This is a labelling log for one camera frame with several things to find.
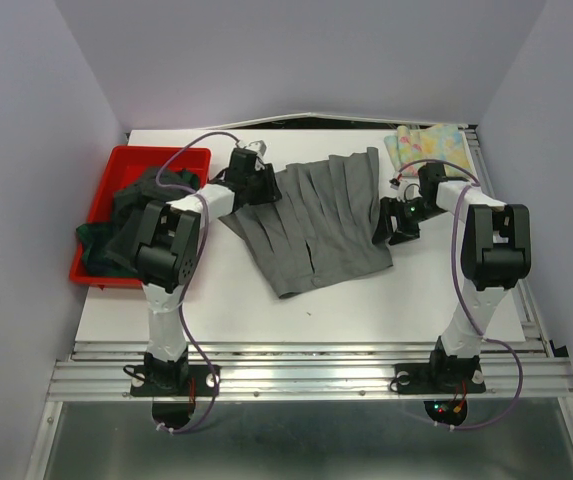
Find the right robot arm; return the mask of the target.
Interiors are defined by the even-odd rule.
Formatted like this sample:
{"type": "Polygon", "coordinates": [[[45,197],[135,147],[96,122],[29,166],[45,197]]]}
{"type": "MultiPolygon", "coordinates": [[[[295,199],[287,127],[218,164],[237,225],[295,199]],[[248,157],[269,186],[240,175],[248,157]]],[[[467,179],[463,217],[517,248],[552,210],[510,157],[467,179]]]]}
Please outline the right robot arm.
{"type": "Polygon", "coordinates": [[[426,366],[429,384],[448,390],[462,374],[479,369],[481,345],[497,307],[531,269],[530,213],[480,190],[474,174],[450,162],[413,162],[418,195],[408,199],[397,173],[394,198],[380,201],[374,243],[391,245],[420,237],[419,224],[438,215],[453,215],[450,264],[458,305],[438,337],[426,366]]]}

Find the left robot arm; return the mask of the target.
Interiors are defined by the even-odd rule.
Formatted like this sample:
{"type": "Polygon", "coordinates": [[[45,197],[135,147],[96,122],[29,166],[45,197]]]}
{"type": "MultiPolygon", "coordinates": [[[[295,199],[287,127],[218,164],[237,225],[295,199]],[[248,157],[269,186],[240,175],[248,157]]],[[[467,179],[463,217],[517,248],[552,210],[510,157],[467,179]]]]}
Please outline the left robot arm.
{"type": "Polygon", "coordinates": [[[154,382],[165,393],[179,393],[188,384],[188,346],[180,310],[210,223],[246,205],[281,198],[274,168],[264,161],[265,151],[263,141],[237,146],[228,167],[201,189],[179,200],[151,201],[144,209],[131,261],[148,308],[144,365],[156,368],[154,382]]]}

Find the floral pastel skirt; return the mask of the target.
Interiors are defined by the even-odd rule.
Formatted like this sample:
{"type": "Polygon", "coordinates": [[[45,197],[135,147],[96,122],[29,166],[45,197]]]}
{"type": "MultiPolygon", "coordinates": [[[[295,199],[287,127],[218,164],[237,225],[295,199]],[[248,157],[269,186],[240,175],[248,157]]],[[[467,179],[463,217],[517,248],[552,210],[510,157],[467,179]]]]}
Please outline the floral pastel skirt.
{"type": "Polygon", "coordinates": [[[399,126],[384,138],[384,145],[393,168],[406,177],[416,177],[421,165],[415,161],[437,159],[450,162],[472,173],[473,168],[464,144],[464,137],[456,124],[436,124],[431,127],[399,126]]]}

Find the grey skirt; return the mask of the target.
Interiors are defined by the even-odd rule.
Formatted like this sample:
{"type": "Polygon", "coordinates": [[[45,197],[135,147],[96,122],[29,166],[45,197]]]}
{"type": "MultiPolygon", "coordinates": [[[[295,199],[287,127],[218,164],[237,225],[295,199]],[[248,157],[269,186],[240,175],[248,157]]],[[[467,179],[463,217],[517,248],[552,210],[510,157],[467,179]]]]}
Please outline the grey skirt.
{"type": "Polygon", "coordinates": [[[223,217],[280,298],[383,271],[392,266],[375,242],[380,215],[379,151],[292,163],[277,172],[281,199],[223,217]]]}

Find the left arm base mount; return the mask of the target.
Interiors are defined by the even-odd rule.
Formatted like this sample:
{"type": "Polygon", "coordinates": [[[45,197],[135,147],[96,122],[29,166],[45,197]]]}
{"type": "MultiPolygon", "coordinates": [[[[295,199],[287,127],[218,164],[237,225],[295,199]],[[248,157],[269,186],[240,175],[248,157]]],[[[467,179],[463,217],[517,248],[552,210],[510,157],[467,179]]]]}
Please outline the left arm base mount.
{"type": "Polygon", "coordinates": [[[189,364],[178,374],[150,374],[144,365],[127,364],[122,371],[129,377],[130,395],[135,398],[153,397],[217,397],[219,388],[214,380],[219,379],[220,367],[215,365],[212,373],[207,365],[189,364]]]}

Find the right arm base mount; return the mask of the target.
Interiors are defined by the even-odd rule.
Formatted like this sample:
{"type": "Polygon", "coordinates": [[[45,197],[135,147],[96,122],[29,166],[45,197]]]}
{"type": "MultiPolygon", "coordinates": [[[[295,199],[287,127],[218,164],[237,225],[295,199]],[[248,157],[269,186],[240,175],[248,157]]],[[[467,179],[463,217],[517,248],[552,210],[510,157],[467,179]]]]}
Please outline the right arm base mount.
{"type": "Polygon", "coordinates": [[[434,349],[425,363],[397,363],[389,389],[401,395],[486,392],[478,356],[459,358],[434,349]]]}

